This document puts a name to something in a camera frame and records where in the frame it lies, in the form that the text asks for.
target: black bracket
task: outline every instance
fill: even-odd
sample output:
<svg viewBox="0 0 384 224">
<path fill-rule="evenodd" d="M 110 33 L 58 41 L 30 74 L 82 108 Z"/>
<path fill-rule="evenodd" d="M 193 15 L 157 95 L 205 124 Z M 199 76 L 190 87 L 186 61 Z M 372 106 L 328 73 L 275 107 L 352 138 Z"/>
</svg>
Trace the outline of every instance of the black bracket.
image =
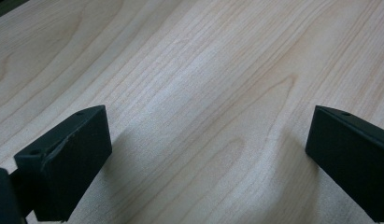
<svg viewBox="0 0 384 224">
<path fill-rule="evenodd" d="M 316 106 L 306 153 L 375 222 L 384 222 L 384 130 Z"/>
<path fill-rule="evenodd" d="M 0 168 L 0 223 L 67 221 L 112 152 L 104 105 L 81 110 L 14 156 L 11 175 Z"/>
</svg>

